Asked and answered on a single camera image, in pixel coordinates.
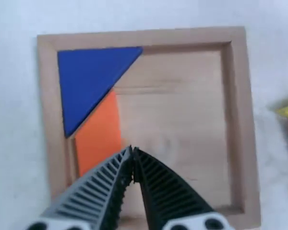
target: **wood grain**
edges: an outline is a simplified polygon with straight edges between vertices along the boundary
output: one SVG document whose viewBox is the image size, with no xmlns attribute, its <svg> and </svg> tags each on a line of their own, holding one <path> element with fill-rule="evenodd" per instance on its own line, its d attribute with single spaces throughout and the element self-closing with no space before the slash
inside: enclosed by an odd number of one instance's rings
<svg viewBox="0 0 288 230">
<path fill-rule="evenodd" d="M 213 207 L 230 206 L 221 52 L 167 51 L 144 51 L 115 85 L 122 137 L 177 172 Z"/>
</svg>

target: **wooden board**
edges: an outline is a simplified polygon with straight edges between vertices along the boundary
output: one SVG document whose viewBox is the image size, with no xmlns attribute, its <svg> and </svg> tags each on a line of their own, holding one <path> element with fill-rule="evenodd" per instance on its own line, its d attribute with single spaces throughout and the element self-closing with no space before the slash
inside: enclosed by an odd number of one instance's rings
<svg viewBox="0 0 288 230">
<path fill-rule="evenodd" d="M 243 27 L 38 37 L 49 175 L 55 197 L 76 179 L 64 137 L 56 52 L 141 46 L 114 87 L 124 141 L 187 180 L 236 229 L 260 225 L 247 47 Z M 122 225 L 145 223 L 139 188 L 126 191 Z"/>
</svg>

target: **ribbed gripper pad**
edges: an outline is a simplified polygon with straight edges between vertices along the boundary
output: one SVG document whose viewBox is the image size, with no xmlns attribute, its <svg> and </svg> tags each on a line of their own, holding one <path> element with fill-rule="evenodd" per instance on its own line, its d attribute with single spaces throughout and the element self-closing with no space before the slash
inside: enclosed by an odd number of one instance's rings
<svg viewBox="0 0 288 230">
<path fill-rule="evenodd" d="M 159 230 L 170 219 L 213 209 L 180 176 L 156 158 L 133 150 L 134 180 L 141 184 L 146 218 L 150 230 Z"/>
<path fill-rule="evenodd" d="M 68 188 L 42 216 L 80 219 L 91 229 L 114 230 L 126 187 L 132 180 L 131 147 L 114 154 Z"/>
</svg>

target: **screw hole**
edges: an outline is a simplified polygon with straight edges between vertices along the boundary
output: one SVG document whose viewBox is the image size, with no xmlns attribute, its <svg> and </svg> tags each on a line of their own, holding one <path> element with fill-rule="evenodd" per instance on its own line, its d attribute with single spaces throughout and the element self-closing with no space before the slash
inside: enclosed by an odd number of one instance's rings
<svg viewBox="0 0 288 230">
<path fill-rule="evenodd" d="M 185 226 L 179 224 L 179 225 L 174 225 L 171 230 L 188 230 Z"/>
<path fill-rule="evenodd" d="M 82 229 L 79 228 L 79 227 L 71 227 L 71 228 L 69 228 L 69 229 L 67 229 L 67 230 L 82 230 Z"/>
<path fill-rule="evenodd" d="M 27 230 L 46 230 L 47 224 L 43 222 L 38 222 L 35 224 L 32 224 Z"/>
<path fill-rule="evenodd" d="M 205 226 L 208 230 L 222 230 L 224 229 L 223 224 L 217 219 L 208 219 L 205 222 Z"/>
</svg>

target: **blue triangle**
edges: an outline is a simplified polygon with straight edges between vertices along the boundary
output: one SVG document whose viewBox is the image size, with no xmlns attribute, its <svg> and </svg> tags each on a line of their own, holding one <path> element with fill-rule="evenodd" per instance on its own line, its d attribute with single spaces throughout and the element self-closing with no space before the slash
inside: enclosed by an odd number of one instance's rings
<svg viewBox="0 0 288 230">
<path fill-rule="evenodd" d="M 58 52 L 65 136 L 77 129 L 141 53 L 141 47 Z"/>
</svg>

